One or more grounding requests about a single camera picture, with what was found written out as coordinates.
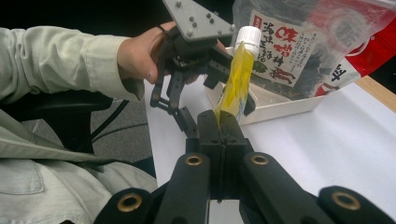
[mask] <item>black cable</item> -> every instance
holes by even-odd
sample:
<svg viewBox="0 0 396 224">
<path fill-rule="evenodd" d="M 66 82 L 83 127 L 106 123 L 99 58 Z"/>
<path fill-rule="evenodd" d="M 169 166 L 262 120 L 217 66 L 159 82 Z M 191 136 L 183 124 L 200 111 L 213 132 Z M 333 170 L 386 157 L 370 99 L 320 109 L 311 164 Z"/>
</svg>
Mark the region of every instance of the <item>black cable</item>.
<svg viewBox="0 0 396 224">
<path fill-rule="evenodd" d="M 120 114 L 125 106 L 128 105 L 128 103 L 129 101 L 123 100 L 117 109 L 93 133 L 91 133 L 90 138 L 82 142 L 77 151 L 82 151 L 84 147 L 91 145 L 93 138 L 95 138 L 105 127 L 107 127 Z"/>
<path fill-rule="evenodd" d="M 119 131 L 122 131 L 122 130 L 125 130 L 125 129 L 136 128 L 136 127 L 140 127 L 140 126 L 144 126 L 144 125 L 148 125 L 148 123 L 145 122 L 145 123 L 140 123 L 140 124 L 128 125 L 128 126 L 120 127 L 118 129 L 115 129 L 115 130 L 112 130 L 112 131 L 109 131 L 109 132 L 106 132 L 106 133 L 102 133 L 102 134 L 98 135 L 97 137 L 93 138 L 92 139 L 92 143 L 96 142 L 97 140 L 99 140 L 102 137 L 105 137 L 106 135 L 109 135 L 111 133 L 116 133 L 116 132 L 119 132 Z"/>
</svg>

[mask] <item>office chair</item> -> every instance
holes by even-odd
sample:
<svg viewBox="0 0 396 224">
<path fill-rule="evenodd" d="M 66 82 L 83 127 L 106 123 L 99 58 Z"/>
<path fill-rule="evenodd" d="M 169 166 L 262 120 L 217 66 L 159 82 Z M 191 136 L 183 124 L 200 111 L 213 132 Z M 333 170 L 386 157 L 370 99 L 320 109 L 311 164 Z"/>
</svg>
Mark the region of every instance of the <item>office chair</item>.
<svg viewBox="0 0 396 224">
<path fill-rule="evenodd" d="M 64 91 L 27 94 L 0 108 L 18 121 L 43 119 L 65 148 L 93 154 L 91 113 L 110 108 L 112 102 L 101 92 Z"/>
</svg>

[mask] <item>table surface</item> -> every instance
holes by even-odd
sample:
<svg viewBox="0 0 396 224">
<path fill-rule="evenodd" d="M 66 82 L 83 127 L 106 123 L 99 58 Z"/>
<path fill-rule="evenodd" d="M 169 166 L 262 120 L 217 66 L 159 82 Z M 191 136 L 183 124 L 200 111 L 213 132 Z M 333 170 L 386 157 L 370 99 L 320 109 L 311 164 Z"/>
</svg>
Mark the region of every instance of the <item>table surface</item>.
<svg viewBox="0 0 396 224">
<path fill-rule="evenodd" d="M 186 105 L 195 120 L 199 113 L 212 109 L 203 81 L 199 77 L 185 86 L 180 97 L 180 107 Z M 184 153 L 186 136 L 165 111 L 149 106 L 151 92 L 147 84 L 148 127 L 160 186 L 170 179 Z M 318 195 L 329 186 L 349 188 L 396 220 L 395 112 L 357 84 L 332 92 L 313 111 L 241 129 L 255 151 L 273 156 L 306 191 Z M 230 212 L 237 209 L 237 203 L 210 206 L 227 214 L 211 216 L 210 223 L 241 223 L 240 217 L 233 217 L 238 212 Z"/>
</svg>

